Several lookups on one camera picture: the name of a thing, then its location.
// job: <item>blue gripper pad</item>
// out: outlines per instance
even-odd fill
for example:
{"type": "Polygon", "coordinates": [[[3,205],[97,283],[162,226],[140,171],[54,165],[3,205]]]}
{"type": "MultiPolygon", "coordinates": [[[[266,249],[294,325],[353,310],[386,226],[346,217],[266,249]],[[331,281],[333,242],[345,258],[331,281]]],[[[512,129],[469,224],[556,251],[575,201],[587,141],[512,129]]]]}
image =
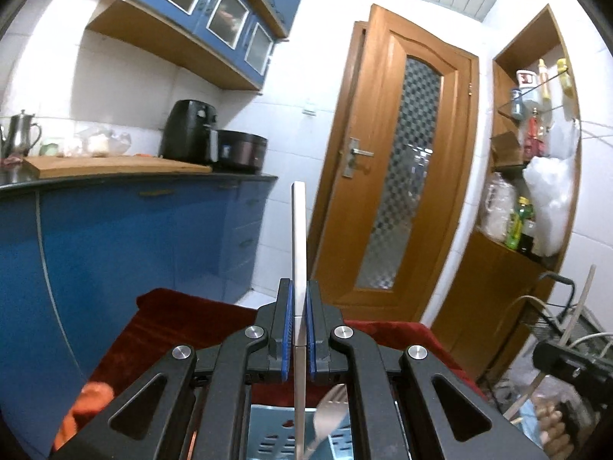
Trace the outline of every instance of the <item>blue gripper pad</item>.
{"type": "Polygon", "coordinates": [[[311,289],[306,283],[306,358],[311,380],[315,380],[315,328],[313,326],[313,305],[311,303],[311,289]]]}
{"type": "Polygon", "coordinates": [[[287,306],[285,308],[285,323],[283,324],[283,361],[281,361],[281,381],[285,382],[289,376],[289,362],[292,356],[292,329],[293,329],[293,282],[290,280],[287,292],[287,306]]]}

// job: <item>wire rack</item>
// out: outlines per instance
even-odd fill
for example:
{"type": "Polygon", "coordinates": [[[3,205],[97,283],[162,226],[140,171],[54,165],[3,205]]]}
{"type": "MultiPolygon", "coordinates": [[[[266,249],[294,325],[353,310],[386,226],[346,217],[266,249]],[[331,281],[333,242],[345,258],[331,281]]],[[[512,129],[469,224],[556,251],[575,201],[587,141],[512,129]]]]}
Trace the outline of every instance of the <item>wire rack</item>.
{"type": "MultiPolygon", "coordinates": [[[[551,309],[560,308],[561,306],[556,304],[547,304],[551,309]]],[[[520,324],[526,326],[531,331],[532,335],[536,337],[538,341],[551,340],[557,341],[562,337],[562,331],[559,326],[564,327],[564,322],[571,318],[574,312],[574,307],[568,311],[565,319],[560,321],[555,318],[551,318],[549,315],[539,311],[534,305],[527,302],[520,314],[520,324]]],[[[587,308],[583,308],[576,325],[571,331],[571,336],[568,340],[568,344],[572,344],[574,341],[591,334],[598,334],[603,332],[603,328],[594,316],[594,314],[587,308]]],[[[608,343],[611,341],[610,337],[595,337],[584,342],[577,344],[574,349],[584,353],[585,355],[600,357],[603,352],[602,358],[613,361],[613,347],[608,343]]]]}

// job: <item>stainless steel kettle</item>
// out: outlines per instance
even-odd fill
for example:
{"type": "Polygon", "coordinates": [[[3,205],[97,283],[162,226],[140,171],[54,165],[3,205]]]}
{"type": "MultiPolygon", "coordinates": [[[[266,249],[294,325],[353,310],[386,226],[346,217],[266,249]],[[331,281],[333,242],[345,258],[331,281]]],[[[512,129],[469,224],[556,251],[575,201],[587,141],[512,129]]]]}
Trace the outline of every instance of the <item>stainless steel kettle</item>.
{"type": "Polygon", "coordinates": [[[41,125],[32,122],[33,118],[34,114],[26,114],[25,110],[10,118],[8,133],[2,132],[2,143],[0,145],[3,159],[11,155],[27,156],[30,149],[41,139],[41,125]],[[36,139],[31,141],[30,130],[33,126],[39,129],[39,133],[36,139]]]}

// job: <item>light switch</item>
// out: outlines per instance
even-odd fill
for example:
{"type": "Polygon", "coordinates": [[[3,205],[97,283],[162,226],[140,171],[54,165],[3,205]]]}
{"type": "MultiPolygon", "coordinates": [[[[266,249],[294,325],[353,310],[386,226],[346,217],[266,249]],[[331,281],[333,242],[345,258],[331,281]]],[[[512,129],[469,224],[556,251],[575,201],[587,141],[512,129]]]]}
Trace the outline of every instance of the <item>light switch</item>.
{"type": "Polygon", "coordinates": [[[317,115],[316,106],[315,106],[315,104],[310,99],[307,99],[307,101],[305,102],[305,106],[302,109],[302,113],[306,114],[307,116],[316,116],[317,115]]]}

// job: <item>green bottle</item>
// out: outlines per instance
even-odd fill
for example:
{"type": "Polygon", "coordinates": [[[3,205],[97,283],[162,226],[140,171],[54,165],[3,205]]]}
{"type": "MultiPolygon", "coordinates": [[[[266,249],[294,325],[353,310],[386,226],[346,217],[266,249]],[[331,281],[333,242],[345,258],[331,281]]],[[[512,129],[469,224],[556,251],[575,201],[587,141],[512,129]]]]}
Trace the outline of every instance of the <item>green bottle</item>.
{"type": "Polygon", "coordinates": [[[531,215],[530,201],[525,197],[519,197],[517,207],[511,214],[506,232],[505,245],[512,251],[517,250],[519,239],[522,236],[523,221],[531,215]]]}

